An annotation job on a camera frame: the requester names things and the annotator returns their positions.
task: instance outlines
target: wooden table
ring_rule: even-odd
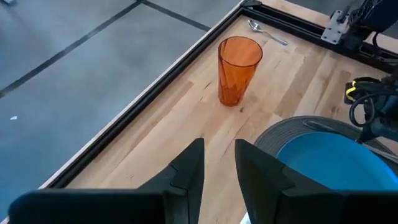
[[[280,0],[263,0],[325,25],[329,16]],[[239,223],[246,212],[236,175],[234,139],[254,142],[270,125],[291,116],[317,114],[348,121],[345,83],[382,78],[379,70],[261,24],[289,42],[284,47],[253,33],[240,17],[148,106],[69,188],[136,188],[164,168],[195,138],[205,138],[205,184],[201,223]],[[217,98],[217,46],[233,35],[256,40],[264,51],[239,106]],[[380,36],[394,50],[394,39]]]

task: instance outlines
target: orange plastic cup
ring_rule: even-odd
[[[261,46],[247,37],[229,37],[218,46],[218,98],[236,106],[262,58]]]

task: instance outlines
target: plate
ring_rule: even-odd
[[[277,158],[333,190],[398,190],[398,178],[387,164],[339,134],[300,135],[286,143]]]

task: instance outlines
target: metal spoon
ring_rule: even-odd
[[[260,32],[260,33],[267,34],[270,38],[274,39],[276,42],[278,42],[278,43],[280,43],[280,44],[282,44],[282,45],[284,45],[284,46],[287,45],[287,41],[282,40],[282,39],[280,39],[280,38],[278,38],[278,37],[276,37],[276,36],[274,36],[274,35],[268,33],[268,32],[265,31],[265,30],[262,30],[262,29],[260,28],[260,25],[259,25],[257,22],[254,22],[253,20],[249,19],[249,20],[248,20],[248,23],[249,23],[249,27],[250,27],[251,30],[253,30],[254,32]]]

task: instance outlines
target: gray floor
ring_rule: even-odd
[[[237,3],[184,2],[175,12],[208,26]],[[132,3],[0,5],[0,89]],[[1,98],[0,219],[14,198],[42,184],[204,33],[141,4]]]

